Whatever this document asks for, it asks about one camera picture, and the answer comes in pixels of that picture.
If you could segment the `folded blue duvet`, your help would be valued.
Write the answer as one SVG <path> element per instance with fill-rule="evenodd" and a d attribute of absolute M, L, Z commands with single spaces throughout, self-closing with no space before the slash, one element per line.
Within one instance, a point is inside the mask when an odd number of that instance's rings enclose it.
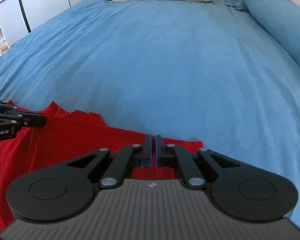
<path fill-rule="evenodd" d="M 239 11 L 249 12 L 300 67 L 300 7 L 291 0 L 225 0 Z"/>

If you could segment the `blue bed sheet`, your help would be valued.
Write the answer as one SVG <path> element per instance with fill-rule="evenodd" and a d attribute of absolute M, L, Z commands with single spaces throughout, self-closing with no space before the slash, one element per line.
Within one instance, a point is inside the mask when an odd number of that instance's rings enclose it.
<path fill-rule="evenodd" d="M 298 189 L 300 227 L 300 67 L 224 0 L 84 0 L 0 57 L 0 99 L 95 112 L 278 173 Z"/>

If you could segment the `white shelf unit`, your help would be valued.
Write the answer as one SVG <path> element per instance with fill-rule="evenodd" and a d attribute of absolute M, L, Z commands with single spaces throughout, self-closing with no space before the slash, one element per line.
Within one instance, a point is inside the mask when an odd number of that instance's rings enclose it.
<path fill-rule="evenodd" d="M 0 57 L 28 33 L 19 0 L 0 0 Z"/>

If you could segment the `red knit sweater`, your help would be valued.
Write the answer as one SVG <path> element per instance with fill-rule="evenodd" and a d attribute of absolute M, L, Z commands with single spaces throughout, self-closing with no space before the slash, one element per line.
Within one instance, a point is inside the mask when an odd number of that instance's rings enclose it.
<path fill-rule="evenodd" d="M 107 126 L 96 113 L 67 112 L 55 102 L 40 113 L 46 116 L 44 127 L 24 127 L 16 138 L 0 141 L 0 231 L 14 220 L 6 190 L 19 176 L 99 148 L 116 152 L 145 139 L 143 133 Z"/>

